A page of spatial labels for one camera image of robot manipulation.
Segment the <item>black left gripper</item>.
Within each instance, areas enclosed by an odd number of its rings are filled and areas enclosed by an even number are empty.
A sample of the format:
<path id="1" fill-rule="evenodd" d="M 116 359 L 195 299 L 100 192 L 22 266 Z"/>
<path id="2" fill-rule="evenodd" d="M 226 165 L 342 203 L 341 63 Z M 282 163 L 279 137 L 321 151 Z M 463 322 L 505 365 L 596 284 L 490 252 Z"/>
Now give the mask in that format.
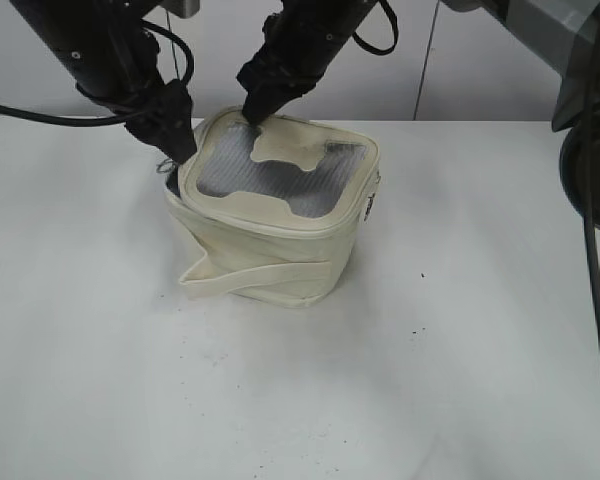
<path id="1" fill-rule="evenodd" d="M 90 93 L 80 82 L 76 82 L 76 89 L 113 113 L 112 117 L 86 120 L 85 124 L 123 124 L 140 142 L 156 147 L 175 163 L 186 163 L 197 152 L 191 126 L 193 101 L 187 80 L 184 77 L 164 82 L 155 77 L 138 91 L 105 96 Z"/>

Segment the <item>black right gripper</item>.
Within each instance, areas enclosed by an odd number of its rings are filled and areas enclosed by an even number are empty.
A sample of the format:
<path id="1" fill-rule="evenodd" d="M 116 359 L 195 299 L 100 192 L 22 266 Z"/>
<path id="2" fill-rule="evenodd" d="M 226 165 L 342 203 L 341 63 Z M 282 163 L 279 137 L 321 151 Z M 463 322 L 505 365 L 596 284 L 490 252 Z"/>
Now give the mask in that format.
<path id="1" fill-rule="evenodd" d="M 373 1 L 284 1 L 263 26 L 264 44 L 237 75 L 246 91 L 242 115 L 261 124 L 313 90 L 375 6 Z"/>

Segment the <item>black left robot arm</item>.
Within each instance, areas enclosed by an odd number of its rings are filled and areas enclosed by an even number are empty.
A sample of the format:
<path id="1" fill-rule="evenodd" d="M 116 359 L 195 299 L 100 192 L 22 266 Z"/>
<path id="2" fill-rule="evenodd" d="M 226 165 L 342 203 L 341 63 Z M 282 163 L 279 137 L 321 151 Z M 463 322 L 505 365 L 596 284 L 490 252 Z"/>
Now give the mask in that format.
<path id="1" fill-rule="evenodd" d="M 13 7 L 74 79 L 80 94 L 111 112 L 140 142 L 177 164 L 197 146 L 188 84 L 194 57 L 171 30 L 146 20 L 155 1 L 15 1 Z M 156 40 L 177 45 L 181 77 L 165 81 Z"/>

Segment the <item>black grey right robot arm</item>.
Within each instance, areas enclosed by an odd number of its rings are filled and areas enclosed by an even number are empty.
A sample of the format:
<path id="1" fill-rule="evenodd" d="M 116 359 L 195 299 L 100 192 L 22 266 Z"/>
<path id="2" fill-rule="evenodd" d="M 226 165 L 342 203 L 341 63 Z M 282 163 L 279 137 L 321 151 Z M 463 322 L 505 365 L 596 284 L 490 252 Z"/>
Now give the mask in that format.
<path id="1" fill-rule="evenodd" d="M 313 90 L 342 48 L 360 44 L 372 1 L 285 1 L 240 69 L 242 113 L 259 124 Z M 424 112 L 493 113 L 496 94 L 548 102 L 564 134 L 559 177 L 568 201 L 600 230 L 600 1 L 438 1 L 424 58 Z"/>

